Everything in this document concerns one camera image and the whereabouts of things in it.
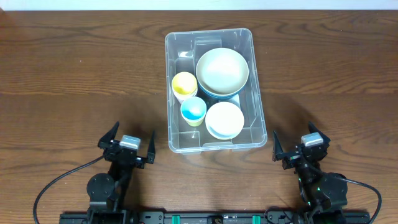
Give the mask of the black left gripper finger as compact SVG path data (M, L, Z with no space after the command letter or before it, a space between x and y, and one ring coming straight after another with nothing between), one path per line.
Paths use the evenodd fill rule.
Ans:
M147 149L146 162L148 164L153 164L154 161L155 161L155 132L153 131Z
M115 139L119 128L119 121L98 141L98 147L100 149L107 149L112 145L112 140Z

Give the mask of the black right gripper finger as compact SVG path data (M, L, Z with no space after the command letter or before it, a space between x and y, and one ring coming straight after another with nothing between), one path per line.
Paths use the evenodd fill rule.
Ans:
M308 130L310 133L318 133L325 143L330 143L330 138L321 132L311 121L308 122Z
M273 153L272 153L272 160L273 161L280 161L284 157L283 148L280 144L279 138L277 136L276 131L273 131Z

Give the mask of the yellow cup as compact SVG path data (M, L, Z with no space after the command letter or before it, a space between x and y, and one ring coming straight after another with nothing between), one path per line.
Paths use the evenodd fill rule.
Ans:
M188 95L197 89L197 79L189 72L180 72L172 79L172 88L181 95Z
M186 118L186 117L183 117L183 118L184 118L184 120L187 122L187 124L190 125L190 126L192 126L192 127L197 127L197 126L201 125L202 122L203 122L204 119L205 119L204 116L201 117L201 118L198 118L198 119L188 119L188 118Z

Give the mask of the grey small bowl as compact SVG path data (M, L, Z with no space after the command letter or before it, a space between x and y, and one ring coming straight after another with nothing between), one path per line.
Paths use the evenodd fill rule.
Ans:
M214 128L212 126L207 126L207 131L214 137L220 140L229 140L237 137L241 131L243 130L242 128L232 128L229 129L227 128Z

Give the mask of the white small bowl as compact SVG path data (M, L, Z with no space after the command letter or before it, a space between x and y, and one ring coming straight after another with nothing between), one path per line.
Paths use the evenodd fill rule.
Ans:
M230 102L214 104L205 116L205 124L216 128L242 128L244 126L243 112Z

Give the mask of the light blue cup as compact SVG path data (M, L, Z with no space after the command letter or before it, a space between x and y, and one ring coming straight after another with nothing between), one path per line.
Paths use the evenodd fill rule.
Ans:
M207 105L205 101L197 96L192 96L183 101L180 112L184 119L196 121L205 117Z

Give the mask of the cream white cup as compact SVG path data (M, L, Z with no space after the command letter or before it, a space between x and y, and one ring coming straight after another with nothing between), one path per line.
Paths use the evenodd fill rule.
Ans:
M180 93L178 93L176 91L173 91L173 94L174 94L174 96L184 96L186 98L190 98L192 96L196 96L197 95L197 90L195 90L195 91L193 91L193 92L191 92L189 94L186 94L186 95L180 94Z

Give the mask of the dark blue bowl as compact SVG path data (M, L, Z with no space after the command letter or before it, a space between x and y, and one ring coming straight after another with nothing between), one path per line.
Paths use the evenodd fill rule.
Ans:
M209 97L219 100L230 99L234 95L243 90L246 83L238 83L232 85L230 82L219 82L207 85L206 83L198 83L199 89Z

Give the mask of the cream large bowl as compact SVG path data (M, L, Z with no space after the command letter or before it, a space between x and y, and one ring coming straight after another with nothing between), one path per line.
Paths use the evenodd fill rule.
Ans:
M249 78L249 66L245 58L237 51L216 48L203 54L196 65L195 75L198 83L211 85L230 82L232 85L246 83Z

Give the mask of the pink cup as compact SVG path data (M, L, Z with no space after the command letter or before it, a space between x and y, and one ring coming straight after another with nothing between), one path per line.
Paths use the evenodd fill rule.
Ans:
M187 98L184 96L176 96L176 99L180 104L182 104Z

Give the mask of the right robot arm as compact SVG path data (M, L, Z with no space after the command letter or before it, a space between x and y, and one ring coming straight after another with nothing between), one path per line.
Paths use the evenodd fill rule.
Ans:
M301 137L301 143L289 151L283 151L277 133L273 132L273 161L281 161L283 169L295 169L299 179L300 195L308 207L293 214L292 223L346 223L342 208L348 204L348 185L342 175L326 173L320 169L320 161L327 155L330 138L312 122L309 134Z

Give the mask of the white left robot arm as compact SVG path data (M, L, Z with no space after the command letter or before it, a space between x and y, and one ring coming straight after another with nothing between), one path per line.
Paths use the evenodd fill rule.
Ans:
M116 140L119 122L98 141L103 159L110 162L107 173L94 175L86 186L90 197L88 223L137 223L136 212L123 208L134 169L144 169L155 161L155 134L152 133L145 157L138 156L141 140L124 135Z

